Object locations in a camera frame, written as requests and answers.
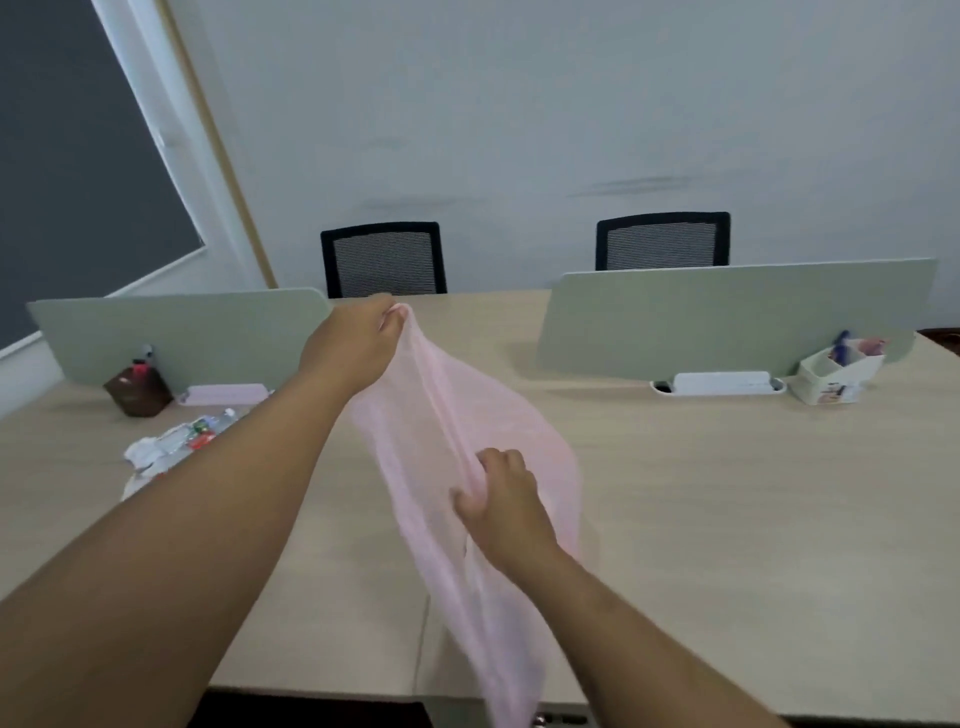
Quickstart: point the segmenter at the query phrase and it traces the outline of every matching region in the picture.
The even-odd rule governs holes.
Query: office chair
[[[331,299],[446,293],[437,223],[376,223],[320,233]]]
[[[729,264],[728,212],[658,212],[597,223],[598,271]]]

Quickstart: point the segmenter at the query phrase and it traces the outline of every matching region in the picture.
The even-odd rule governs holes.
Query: brown pen holder
[[[154,417],[174,399],[153,367],[142,373],[127,367],[104,384],[104,389],[128,417]]]

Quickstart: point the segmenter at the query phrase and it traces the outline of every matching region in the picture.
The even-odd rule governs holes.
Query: forearm
[[[604,728],[785,725],[559,549],[518,583]]]
[[[0,604],[6,724],[184,724],[270,576],[346,400],[295,377]]]

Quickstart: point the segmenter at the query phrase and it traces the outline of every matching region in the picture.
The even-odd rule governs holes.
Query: white pen holder
[[[808,356],[800,362],[790,391],[805,404],[845,404],[855,402],[863,385],[880,371],[884,354],[867,356],[861,352],[861,339],[847,342],[848,364],[841,367],[830,359],[833,347]]]

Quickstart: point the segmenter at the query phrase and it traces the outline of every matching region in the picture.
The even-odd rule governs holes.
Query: light green divider panel
[[[36,301],[27,307],[66,377],[102,385],[154,347],[171,391],[263,383],[297,370],[307,336],[330,312],[314,288]]]
[[[932,258],[569,273],[540,333],[543,369],[658,380],[682,372],[786,376],[848,328],[905,357]]]

